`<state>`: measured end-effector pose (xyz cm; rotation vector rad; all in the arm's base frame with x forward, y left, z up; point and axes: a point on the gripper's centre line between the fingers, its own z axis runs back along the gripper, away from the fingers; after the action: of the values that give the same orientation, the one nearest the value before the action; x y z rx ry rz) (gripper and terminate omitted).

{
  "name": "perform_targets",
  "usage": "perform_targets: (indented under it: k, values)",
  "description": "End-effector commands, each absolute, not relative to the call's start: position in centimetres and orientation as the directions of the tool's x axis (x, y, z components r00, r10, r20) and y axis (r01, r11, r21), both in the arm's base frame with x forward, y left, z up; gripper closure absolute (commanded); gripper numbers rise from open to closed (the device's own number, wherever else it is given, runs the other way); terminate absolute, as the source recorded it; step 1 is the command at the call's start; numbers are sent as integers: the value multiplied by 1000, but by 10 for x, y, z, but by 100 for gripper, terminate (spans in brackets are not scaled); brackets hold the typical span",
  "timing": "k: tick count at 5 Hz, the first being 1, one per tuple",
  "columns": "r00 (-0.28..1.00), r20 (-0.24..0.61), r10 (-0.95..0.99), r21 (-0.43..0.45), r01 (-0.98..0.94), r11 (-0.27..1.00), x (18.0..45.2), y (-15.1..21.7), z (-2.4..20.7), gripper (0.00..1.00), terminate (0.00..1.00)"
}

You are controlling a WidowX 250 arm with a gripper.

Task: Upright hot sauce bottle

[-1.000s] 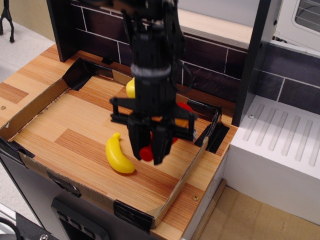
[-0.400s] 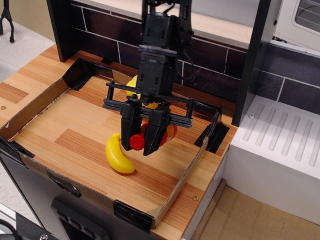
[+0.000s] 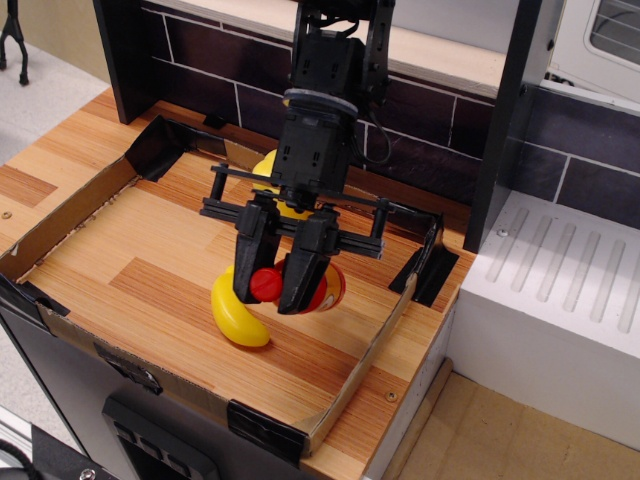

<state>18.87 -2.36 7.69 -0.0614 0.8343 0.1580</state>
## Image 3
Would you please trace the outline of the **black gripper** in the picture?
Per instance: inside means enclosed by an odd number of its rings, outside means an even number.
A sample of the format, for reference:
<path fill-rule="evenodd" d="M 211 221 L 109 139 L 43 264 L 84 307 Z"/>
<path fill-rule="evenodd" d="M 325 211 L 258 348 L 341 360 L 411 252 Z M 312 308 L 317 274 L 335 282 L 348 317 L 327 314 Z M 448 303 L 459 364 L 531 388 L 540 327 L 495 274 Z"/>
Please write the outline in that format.
<path fill-rule="evenodd" d="M 215 167 L 212 192 L 203 200 L 200 214 L 235 224 L 233 290 L 245 304 L 258 302 L 251 293 L 251 278 L 257 270 L 274 266 L 281 235 L 293 239 L 285 258 L 278 312 L 297 314 L 310 305 L 331 256 L 347 251 L 381 257 L 388 202 L 362 202 L 375 212 L 370 235 L 341 230 L 332 203 L 356 200 L 343 190 L 355 156 L 358 109 L 345 99 L 307 89 L 287 90 L 284 103 L 284 129 L 269 176 Z M 229 175 L 278 191 L 257 190 L 245 206 L 224 202 L 222 192 Z"/>

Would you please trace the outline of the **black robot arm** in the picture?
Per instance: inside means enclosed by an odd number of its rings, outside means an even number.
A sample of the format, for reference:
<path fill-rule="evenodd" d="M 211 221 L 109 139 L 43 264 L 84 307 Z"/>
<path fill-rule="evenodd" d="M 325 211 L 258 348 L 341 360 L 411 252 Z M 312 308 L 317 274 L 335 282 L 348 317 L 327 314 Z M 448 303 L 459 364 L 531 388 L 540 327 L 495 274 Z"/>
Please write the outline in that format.
<path fill-rule="evenodd" d="M 392 1 L 301 1 L 292 51 L 292 86 L 272 171 L 246 205 L 223 201 L 233 171 L 215 167 L 202 214 L 234 223 L 238 234 L 233 291 L 245 304 L 263 301 L 260 274 L 275 266 L 282 237 L 292 238 L 280 280 L 281 314 L 306 310 L 332 256 L 341 251 L 378 258 L 392 206 L 371 202 L 370 235 L 343 231 L 334 202 L 343 192 L 351 161 L 364 155 L 356 138 L 359 117 L 383 105 L 388 77 Z"/>

